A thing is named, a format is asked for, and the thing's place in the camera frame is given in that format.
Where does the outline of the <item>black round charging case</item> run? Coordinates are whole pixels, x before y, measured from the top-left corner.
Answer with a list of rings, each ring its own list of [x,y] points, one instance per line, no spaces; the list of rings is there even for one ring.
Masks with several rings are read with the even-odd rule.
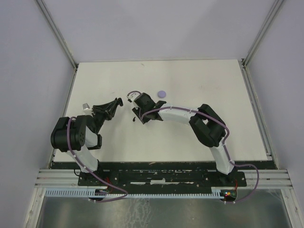
[[[124,104],[123,104],[123,100],[122,100],[122,98],[118,98],[118,104],[120,105],[120,106],[123,106]]]

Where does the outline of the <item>purple earbud charging case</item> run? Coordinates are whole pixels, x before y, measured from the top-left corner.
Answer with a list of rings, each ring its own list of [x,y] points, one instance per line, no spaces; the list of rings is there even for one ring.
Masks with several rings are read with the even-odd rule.
[[[157,96],[159,98],[165,98],[166,97],[166,92],[163,90],[158,91]]]

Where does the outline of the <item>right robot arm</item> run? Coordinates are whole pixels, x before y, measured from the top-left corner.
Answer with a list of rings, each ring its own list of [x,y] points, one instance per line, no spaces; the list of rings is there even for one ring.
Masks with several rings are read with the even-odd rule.
[[[127,99],[134,105],[132,111],[142,124],[150,120],[172,121],[191,127],[198,141],[208,147],[216,162],[218,181],[228,186],[235,181],[234,162],[227,151],[229,129],[224,121],[207,104],[199,108],[173,106],[165,101],[154,102],[146,93],[131,91]]]

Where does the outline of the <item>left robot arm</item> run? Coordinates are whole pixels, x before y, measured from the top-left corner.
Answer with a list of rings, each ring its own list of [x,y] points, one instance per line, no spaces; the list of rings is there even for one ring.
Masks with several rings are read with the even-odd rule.
[[[99,132],[105,121],[114,118],[118,106],[123,106],[121,98],[92,107],[85,103],[83,115],[59,118],[50,137],[54,149],[71,156],[81,172],[90,172],[88,178],[94,185],[104,182],[105,173],[98,169],[98,159],[91,151],[102,147],[102,136]]]

